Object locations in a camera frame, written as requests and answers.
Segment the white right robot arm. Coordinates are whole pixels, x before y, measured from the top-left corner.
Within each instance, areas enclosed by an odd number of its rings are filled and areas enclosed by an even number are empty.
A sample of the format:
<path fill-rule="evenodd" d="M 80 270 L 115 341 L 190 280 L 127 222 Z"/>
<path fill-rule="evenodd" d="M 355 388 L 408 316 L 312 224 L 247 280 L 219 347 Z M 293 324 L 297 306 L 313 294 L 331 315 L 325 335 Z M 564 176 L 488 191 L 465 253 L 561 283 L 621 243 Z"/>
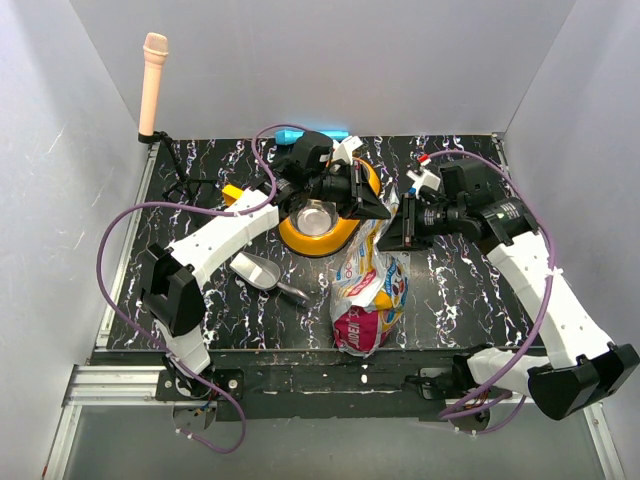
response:
<path fill-rule="evenodd" d="M 550 240 L 517 197 L 474 203 L 461 194 L 427 202 L 405 194 L 378 248 L 424 250 L 448 234 L 476 244 L 533 325 L 517 351 L 470 348 L 430 387 L 451 386 L 465 400 L 497 387 L 531 398 L 547 417 L 561 420 L 611 396 L 636 370 L 636 349 L 614 342 L 593 321 L 557 268 Z"/>

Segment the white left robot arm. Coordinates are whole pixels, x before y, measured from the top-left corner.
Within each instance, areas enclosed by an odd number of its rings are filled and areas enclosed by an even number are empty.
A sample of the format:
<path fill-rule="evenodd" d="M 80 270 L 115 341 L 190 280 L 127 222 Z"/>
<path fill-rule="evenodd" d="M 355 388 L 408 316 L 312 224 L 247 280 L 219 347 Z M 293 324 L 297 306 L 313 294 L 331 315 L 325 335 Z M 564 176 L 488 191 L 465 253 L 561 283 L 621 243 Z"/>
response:
<path fill-rule="evenodd" d="M 387 219 L 375 171 L 366 162 L 319 161 L 310 169 L 292 163 L 267 173 L 190 235 L 166 247 L 152 244 L 143 262 L 140 300 L 161 332 L 178 387 L 193 400 L 213 386 L 212 361 L 201 323 L 203 287 L 229 258 L 263 233 L 300 211 L 308 201 L 329 202 L 344 220 Z"/>

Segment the pink white pet food bag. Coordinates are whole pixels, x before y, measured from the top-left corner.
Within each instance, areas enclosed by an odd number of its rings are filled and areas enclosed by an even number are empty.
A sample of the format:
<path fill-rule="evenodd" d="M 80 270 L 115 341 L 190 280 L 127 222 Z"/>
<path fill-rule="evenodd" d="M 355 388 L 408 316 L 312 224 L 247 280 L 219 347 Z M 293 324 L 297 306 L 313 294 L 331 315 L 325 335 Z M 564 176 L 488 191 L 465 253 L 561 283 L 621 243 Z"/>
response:
<path fill-rule="evenodd" d="M 352 356 L 372 355 L 404 317 L 410 257 L 378 248 L 391 222 L 364 221 L 331 282 L 330 319 L 335 345 Z"/>

